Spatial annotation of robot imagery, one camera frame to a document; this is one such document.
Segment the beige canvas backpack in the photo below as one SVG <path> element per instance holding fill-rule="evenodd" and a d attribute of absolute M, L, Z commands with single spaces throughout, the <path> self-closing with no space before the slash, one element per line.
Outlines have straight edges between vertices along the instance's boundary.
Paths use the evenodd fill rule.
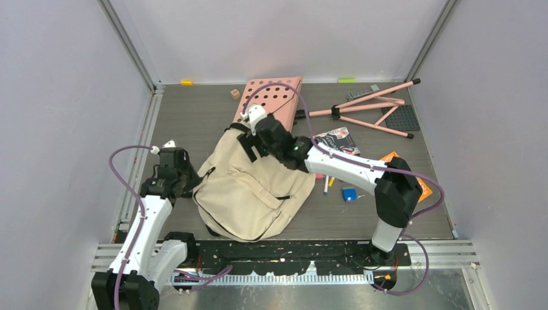
<path fill-rule="evenodd" d="M 257 242 L 280 234 L 311 194 L 315 175 L 289 170 L 272 156 L 251 161 L 232 123 L 198 170 L 192 199 L 212 234 Z"/>

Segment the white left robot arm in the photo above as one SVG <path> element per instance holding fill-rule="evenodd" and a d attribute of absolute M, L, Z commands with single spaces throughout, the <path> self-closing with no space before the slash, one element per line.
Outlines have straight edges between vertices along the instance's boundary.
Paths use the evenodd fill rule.
<path fill-rule="evenodd" d="M 193 234 L 172 232 L 156 253 L 160 231 L 178 198 L 191 195 L 201 179 L 188 152 L 173 140 L 161 147 L 148 146 L 159 157 L 153 175 L 135 191 L 109 158 L 115 177 L 134 196 L 138 211 L 128 235 L 106 271 L 94 274 L 91 289 L 98 309 L 158 309 L 160 291 L 174 270 L 193 266 L 198 250 Z"/>

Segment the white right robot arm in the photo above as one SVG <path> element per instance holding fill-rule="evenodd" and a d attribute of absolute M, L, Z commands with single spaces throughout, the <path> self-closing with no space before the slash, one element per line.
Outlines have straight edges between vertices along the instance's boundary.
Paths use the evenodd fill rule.
<path fill-rule="evenodd" d="M 329 148 L 309 137 L 293 137 L 273 114 L 247 111 L 240 115 L 250 126 L 239 140 L 251 161 L 254 150 L 273 156 L 293 171 L 325 174 L 365 190 L 375 198 L 379 217 L 369 243 L 369 257 L 377 265 L 387 264 L 395 255 L 395 244 L 407 227 L 422 188 L 407 162 L 393 158 L 388 163 L 352 156 Z"/>

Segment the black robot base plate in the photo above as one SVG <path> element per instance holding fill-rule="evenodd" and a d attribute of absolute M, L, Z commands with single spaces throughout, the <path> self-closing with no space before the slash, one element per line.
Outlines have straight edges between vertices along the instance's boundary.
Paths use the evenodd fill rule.
<path fill-rule="evenodd" d="M 399 243 L 390 254 L 375 254 L 368 240 L 273 240 L 238 243 L 199 240 L 180 267 L 217 274 L 230 265 L 231 275 L 302 275 L 315 269 L 321 276 L 358 274 L 381 267 L 408 267 L 407 245 Z"/>

